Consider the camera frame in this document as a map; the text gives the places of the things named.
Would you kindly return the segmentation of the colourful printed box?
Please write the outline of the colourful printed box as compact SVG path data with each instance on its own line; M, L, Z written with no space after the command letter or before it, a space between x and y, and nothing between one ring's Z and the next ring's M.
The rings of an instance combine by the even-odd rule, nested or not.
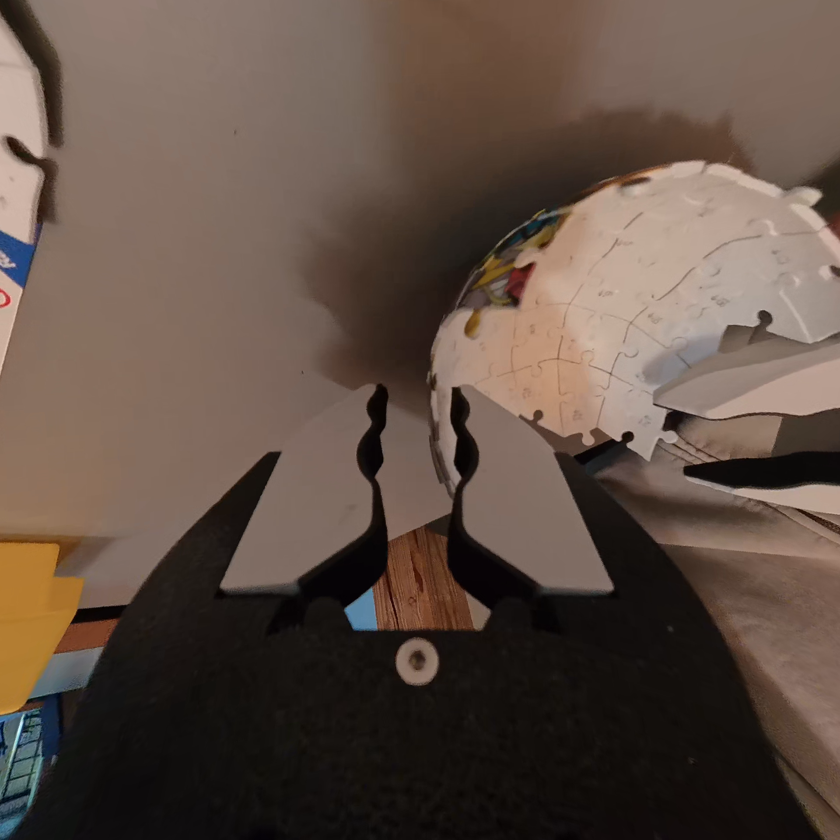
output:
M10 838L56 760L62 736L60 694L1 717L1 838Z

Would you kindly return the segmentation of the white puzzle piece blue label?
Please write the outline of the white puzzle piece blue label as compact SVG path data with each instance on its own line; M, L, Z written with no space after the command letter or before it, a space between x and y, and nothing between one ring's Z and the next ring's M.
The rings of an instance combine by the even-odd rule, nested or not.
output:
M36 162L21 159L17 141ZM48 134L45 93L35 63L5 19L1 22L1 362L40 237L45 174L38 161Z

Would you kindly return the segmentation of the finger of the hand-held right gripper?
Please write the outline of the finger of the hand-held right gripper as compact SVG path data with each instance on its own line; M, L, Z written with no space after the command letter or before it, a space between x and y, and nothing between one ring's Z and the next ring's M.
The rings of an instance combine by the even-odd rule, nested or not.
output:
M804 417L839 407L838 332L813 343L772 332L749 341L754 328L735 327L727 350L724 333L688 339L687 369L662 384L653 403L710 420L749 415Z
M814 513L839 513L839 454L809 451L690 465L685 478L734 496Z

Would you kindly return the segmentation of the partly built puzzle ball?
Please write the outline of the partly built puzzle ball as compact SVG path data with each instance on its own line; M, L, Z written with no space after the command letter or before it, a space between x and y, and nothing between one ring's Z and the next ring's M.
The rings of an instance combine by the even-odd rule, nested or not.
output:
M471 271L430 355L430 447L459 483L452 390L472 385L563 437L593 431L650 460L677 436L657 388L713 354L729 326L838 334L838 237L819 192L683 161L600 182L543 209Z

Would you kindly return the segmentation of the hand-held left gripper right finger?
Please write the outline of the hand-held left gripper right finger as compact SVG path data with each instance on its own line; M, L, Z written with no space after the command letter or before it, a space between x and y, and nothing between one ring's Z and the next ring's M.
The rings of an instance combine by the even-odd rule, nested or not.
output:
M535 624L613 607L614 582L552 448L475 387L451 394L459 481L448 567L481 622L509 602Z

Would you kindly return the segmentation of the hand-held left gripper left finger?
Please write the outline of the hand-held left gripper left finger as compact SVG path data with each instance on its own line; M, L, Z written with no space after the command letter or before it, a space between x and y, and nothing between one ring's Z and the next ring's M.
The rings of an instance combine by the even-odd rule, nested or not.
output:
M342 609L385 572L377 474L388 392L363 385L297 430L280 451L219 586L224 598L276 598L276 624L330 599Z

